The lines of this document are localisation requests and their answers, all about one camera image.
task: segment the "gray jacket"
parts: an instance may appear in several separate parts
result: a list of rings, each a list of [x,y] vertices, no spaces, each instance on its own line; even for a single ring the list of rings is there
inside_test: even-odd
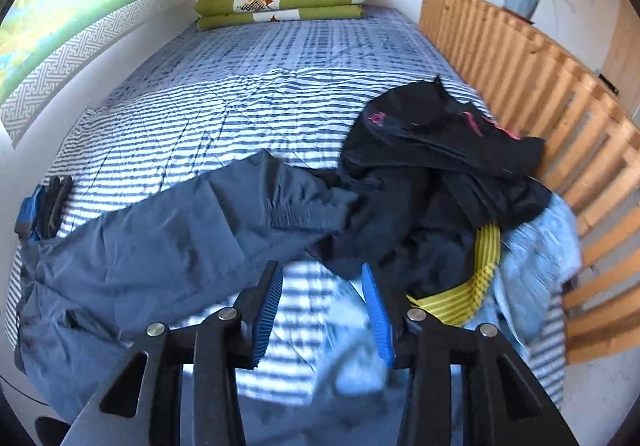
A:
[[[268,260],[340,232],[356,199],[263,150],[66,238],[26,242],[17,363],[71,422],[149,324],[255,285]]]

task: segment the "blue gripper pad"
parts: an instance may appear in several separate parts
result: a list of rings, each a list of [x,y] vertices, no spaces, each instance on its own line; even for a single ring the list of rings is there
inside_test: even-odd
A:
[[[38,227],[38,213],[44,197],[45,188],[39,184],[30,197],[26,197],[21,205],[18,216],[15,220],[14,231],[21,239],[39,241],[40,236],[36,231]]]
[[[254,365],[257,365],[267,352],[269,336],[282,295],[282,266],[279,263],[267,264],[257,290],[257,295],[262,298],[262,302],[252,328]]]
[[[386,366],[392,368],[396,359],[394,351],[392,325],[382,303],[382,297],[376,286],[376,280],[369,267],[369,264],[362,266],[362,291],[367,303],[367,312],[371,320],[373,338],[378,346],[378,356],[385,360]]]

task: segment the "folded blanket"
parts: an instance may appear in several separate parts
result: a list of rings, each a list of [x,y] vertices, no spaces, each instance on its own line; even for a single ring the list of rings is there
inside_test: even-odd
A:
[[[320,19],[361,19],[364,16],[362,6],[327,6],[324,8],[299,8],[276,12],[231,13],[200,17],[198,28],[201,32],[225,26],[253,24],[259,22],[277,22],[279,20],[320,20]]]
[[[362,4],[365,0],[198,0],[194,7],[203,17],[229,13],[255,13],[263,11],[292,10],[296,8],[320,8]]]

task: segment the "pink logo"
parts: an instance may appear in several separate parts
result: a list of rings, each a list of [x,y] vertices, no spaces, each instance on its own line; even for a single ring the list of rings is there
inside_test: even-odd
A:
[[[493,119],[489,119],[488,121],[490,121],[494,127],[498,130],[501,130],[502,132],[504,132],[505,134],[507,134],[507,136],[509,136],[511,139],[516,139],[516,141],[520,141],[520,137],[517,137],[514,133],[508,131],[505,128],[500,127],[500,125],[498,125],[498,123],[496,121],[494,121]]]
[[[474,115],[471,112],[463,112],[463,114],[466,117],[466,121],[468,121],[469,125],[471,125],[471,128],[473,129],[473,131],[480,137],[482,136],[482,133],[480,131],[480,127],[478,127],[478,124],[476,123],[476,120],[474,119]]]
[[[375,123],[378,127],[382,127],[382,122],[386,118],[386,114],[383,112],[376,112],[370,115],[367,119],[371,121],[371,123]]]

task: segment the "patterned border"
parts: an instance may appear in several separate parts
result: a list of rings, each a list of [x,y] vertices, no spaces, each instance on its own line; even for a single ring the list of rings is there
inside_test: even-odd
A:
[[[53,96],[92,59],[154,15],[189,1],[193,0],[137,0],[101,18],[56,49],[0,106],[0,122],[13,146]]]

